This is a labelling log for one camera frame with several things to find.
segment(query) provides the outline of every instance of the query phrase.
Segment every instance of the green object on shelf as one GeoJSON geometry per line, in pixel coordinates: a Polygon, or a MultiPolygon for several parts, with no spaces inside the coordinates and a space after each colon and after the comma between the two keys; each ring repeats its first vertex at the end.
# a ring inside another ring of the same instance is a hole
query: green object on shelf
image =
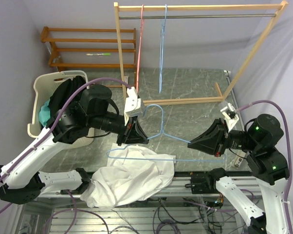
{"type": "Polygon", "coordinates": [[[97,54],[86,54],[88,56],[92,56],[92,55],[111,55],[111,53],[97,53],[97,54]]]}

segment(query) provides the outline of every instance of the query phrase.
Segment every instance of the black bag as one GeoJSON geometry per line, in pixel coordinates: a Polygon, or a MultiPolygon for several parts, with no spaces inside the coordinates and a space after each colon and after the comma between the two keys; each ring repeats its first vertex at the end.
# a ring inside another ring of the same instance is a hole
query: black bag
{"type": "MultiPolygon", "coordinates": [[[[53,117],[58,110],[60,110],[64,103],[69,99],[69,97],[83,84],[85,80],[81,76],[76,76],[73,79],[68,79],[55,90],[54,94],[50,97],[49,109],[50,116],[53,117]]],[[[72,101],[80,101],[82,97],[82,92],[79,92],[72,101]]]]}

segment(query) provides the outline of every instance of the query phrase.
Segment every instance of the white plastic basket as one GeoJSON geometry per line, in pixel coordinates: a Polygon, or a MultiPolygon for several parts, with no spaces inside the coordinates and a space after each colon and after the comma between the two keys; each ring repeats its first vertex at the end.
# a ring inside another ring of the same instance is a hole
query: white plastic basket
{"type": "MultiPolygon", "coordinates": [[[[76,76],[82,76],[86,82],[88,82],[88,78],[85,72],[83,71],[63,71],[63,72],[54,72],[49,74],[44,74],[36,78],[34,82],[34,90],[35,90],[35,102],[33,108],[33,116],[32,123],[28,124],[28,134],[30,137],[36,138],[40,133],[40,123],[38,120],[38,114],[40,112],[40,108],[45,104],[45,102],[53,95],[55,90],[59,87],[61,83],[66,81],[67,79],[73,79],[76,76]]],[[[94,129],[90,128],[88,136],[92,137],[94,134],[94,129]]],[[[89,145],[92,143],[92,138],[80,138],[72,145],[70,145],[70,149],[78,148],[82,146],[89,145]]]]}

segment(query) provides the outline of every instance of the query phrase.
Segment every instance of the metal hanging rod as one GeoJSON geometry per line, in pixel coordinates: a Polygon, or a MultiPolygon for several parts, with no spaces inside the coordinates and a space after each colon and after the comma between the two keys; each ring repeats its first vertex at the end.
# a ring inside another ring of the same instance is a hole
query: metal hanging rod
{"type": "MultiPolygon", "coordinates": [[[[203,18],[251,18],[275,17],[276,14],[248,14],[248,15],[198,15],[198,16],[167,16],[166,19],[203,19],[203,18]]],[[[165,16],[143,16],[146,20],[165,19],[165,16]]],[[[139,20],[140,16],[120,16],[120,20],[139,20]]]]}

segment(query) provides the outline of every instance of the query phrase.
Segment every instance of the gray marble floor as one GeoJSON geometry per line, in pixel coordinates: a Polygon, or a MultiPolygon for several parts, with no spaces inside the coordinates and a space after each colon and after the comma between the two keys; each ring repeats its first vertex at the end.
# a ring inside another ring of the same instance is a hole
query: gray marble floor
{"type": "MultiPolygon", "coordinates": [[[[119,69],[114,70],[86,70],[89,79],[99,77],[120,78],[119,69]]],[[[129,81],[133,82],[133,72],[126,71],[129,81]]],[[[169,99],[169,98],[199,98],[216,96],[215,82],[219,83],[221,91],[228,87],[228,82],[223,70],[207,69],[163,69],[163,90],[159,94],[159,70],[141,69],[139,95],[143,100],[148,99],[169,99]]],[[[120,112],[123,112],[123,94],[121,88],[112,88],[112,99],[118,105],[120,112]]],[[[227,100],[233,103],[230,95],[227,100]]],[[[222,117],[218,103],[200,103],[186,105],[163,106],[164,130],[166,133],[192,140],[204,132],[215,118],[222,117]]],[[[148,109],[146,116],[139,119],[139,122],[148,137],[157,134],[160,130],[161,111],[157,107],[148,109]]],[[[95,171],[106,166],[106,151],[111,144],[116,142],[116,135],[111,134],[104,138],[95,139],[92,144],[71,150],[65,150],[57,154],[44,167],[46,172],[69,171],[76,167],[83,167],[87,171],[95,171]]],[[[175,171],[207,171],[213,168],[223,167],[226,170],[236,170],[233,166],[235,156],[227,151],[226,160],[215,158],[202,152],[188,149],[187,144],[167,136],[160,136],[151,139],[148,147],[158,154],[176,155],[177,159],[213,160],[212,162],[202,161],[177,161],[175,171]]],[[[243,162],[238,170],[249,170],[247,163],[243,162]]]]}

